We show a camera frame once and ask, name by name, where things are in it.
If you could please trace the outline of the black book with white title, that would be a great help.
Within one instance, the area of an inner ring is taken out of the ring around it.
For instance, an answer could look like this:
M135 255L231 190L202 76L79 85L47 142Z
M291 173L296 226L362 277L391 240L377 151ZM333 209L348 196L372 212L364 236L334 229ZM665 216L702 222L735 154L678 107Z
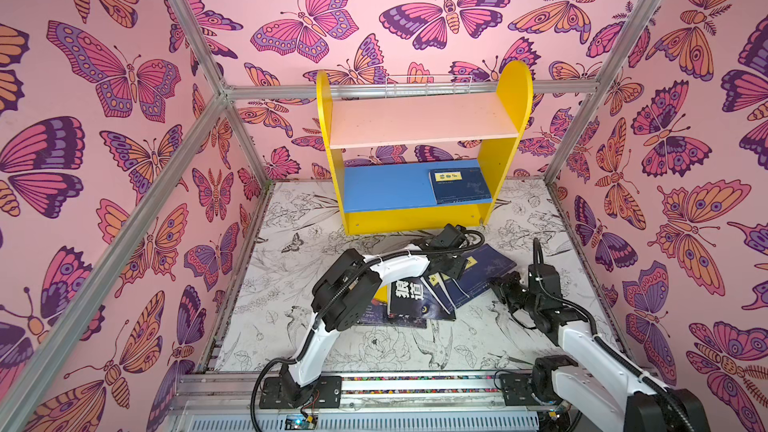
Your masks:
M398 280L389 285L387 313L390 317L402 316L430 320L421 314L423 289L420 279Z

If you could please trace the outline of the navy book yellow label large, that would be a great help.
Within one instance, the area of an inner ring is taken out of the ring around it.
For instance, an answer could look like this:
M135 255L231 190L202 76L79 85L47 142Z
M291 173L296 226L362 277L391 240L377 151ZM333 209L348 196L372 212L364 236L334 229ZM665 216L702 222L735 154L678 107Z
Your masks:
M489 201L492 198L479 167L431 169L428 177L438 205Z

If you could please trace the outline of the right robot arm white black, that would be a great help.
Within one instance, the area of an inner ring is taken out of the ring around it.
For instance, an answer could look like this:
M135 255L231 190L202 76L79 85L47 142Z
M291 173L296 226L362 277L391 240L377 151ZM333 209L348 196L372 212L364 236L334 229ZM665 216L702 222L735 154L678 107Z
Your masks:
M600 334L595 317L567 299L557 270L544 262L539 239L532 245L527 278L513 272L491 281L510 316L544 334L561 355L535 360L531 390L542 403L565 401L602 431L708 431L701 401L674 389L632 362Z

